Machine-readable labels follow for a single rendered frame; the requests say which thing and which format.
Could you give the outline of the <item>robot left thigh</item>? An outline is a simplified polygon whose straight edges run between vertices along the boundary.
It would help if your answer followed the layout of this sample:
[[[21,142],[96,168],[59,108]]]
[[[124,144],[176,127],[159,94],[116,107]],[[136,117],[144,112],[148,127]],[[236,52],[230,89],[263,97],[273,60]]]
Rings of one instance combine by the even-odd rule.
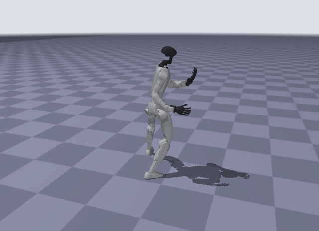
[[[146,107],[145,113],[147,114],[147,118],[148,118],[148,125],[149,125],[148,133],[153,133],[155,131],[155,118],[156,118],[156,115],[150,114],[148,112],[148,107]]]

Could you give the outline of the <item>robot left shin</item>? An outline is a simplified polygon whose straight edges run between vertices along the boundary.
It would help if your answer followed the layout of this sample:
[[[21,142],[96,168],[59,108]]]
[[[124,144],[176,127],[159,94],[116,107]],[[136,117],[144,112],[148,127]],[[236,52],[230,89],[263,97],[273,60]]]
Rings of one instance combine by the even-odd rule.
[[[148,133],[148,131],[149,131],[149,125],[147,126],[146,141],[147,141],[147,150],[148,149],[150,150],[154,133]]]

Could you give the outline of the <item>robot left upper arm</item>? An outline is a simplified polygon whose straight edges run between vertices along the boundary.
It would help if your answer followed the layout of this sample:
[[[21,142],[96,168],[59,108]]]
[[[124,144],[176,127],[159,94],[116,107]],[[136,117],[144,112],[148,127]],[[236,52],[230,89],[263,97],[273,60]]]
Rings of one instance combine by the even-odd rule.
[[[169,88],[175,87],[175,86],[174,86],[174,83],[175,83],[175,81],[174,81],[174,80],[171,80],[171,74],[170,74],[170,79],[169,79],[169,82],[168,82],[168,84],[167,84],[168,87],[169,87]]]

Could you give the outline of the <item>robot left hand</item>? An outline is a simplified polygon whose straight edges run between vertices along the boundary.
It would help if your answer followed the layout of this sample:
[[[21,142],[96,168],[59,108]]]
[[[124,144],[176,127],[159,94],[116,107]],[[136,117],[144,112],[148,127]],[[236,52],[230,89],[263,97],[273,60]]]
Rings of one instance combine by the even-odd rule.
[[[189,86],[193,82],[193,80],[195,79],[195,76],[196,76],[196,73],[197,73],[197,68],[194,67],[193,71],[194,71],[194,72],[192,72],[193,75],[191,76],[191,78],[188,78],[187,82],[185,83],[187,86]]]

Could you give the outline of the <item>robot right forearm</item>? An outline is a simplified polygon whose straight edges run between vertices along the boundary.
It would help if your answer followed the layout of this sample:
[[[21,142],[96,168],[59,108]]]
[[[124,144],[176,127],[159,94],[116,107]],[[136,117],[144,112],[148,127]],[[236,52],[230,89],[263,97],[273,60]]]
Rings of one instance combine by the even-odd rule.
[[[170,107],[169,104],[167,104],[163,98],[160,98],[158,94],[154,93],[152,95],[152,99],[154,100],[154,102],[157,104],[157,105],[160,105],[165,111],[170,111],[170,112],[173,112],[174,111],[174,107]]]

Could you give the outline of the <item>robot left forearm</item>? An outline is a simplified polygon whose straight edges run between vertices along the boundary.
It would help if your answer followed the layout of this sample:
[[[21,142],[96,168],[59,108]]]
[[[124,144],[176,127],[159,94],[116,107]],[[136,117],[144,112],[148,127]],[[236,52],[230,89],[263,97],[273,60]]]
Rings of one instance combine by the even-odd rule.
[[[187,85],[185,84],[187,82],[187,80],[183,80],[183,81],[175,81],[174,86],[176,88],[179,87],[186,87]],[[189,85],[190,86],[190,85]]]

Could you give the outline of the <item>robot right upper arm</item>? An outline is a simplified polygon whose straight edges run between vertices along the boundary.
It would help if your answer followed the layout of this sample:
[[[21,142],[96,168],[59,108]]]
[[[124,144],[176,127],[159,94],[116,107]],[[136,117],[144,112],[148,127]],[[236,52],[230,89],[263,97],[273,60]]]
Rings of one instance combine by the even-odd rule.
[[[156,81],[156,84],[155,84],[155,86],[154,86],[154,88],[153,88],[153,90],[152,90],[151,98],[152,98],[152,95],[153,95],[154,93],[156,93],[156,94],[159,95],[158,91],[162,88],[162,86],[163,86],[163,84],[165,83],[165,81],[167,80],[167,78],[168,78],[167,72],[164,71],[164,70],[162,70],[162,71],[159,73],[158,79],[157,79],[157,81]]]

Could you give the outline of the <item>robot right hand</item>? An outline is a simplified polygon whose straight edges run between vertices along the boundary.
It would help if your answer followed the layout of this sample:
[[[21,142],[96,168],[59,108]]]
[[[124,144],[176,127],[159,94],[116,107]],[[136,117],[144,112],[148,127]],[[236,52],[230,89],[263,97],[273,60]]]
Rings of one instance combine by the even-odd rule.
[[[185,105],[182,105],[182,106],[174,106],[174,105],[170,105],[170,107],[174,107],[174,111],[173,112],[177,112],[178,114],[180,115],[184,115],[184,116],[188,116],[190,114],[190,111],[191,110],[186,110],[186,109],[190,109],[191,107],[189,108],[184,108],[183,106],[187,106],[187,104]],[[188,114],[188,115],[187,115]]]

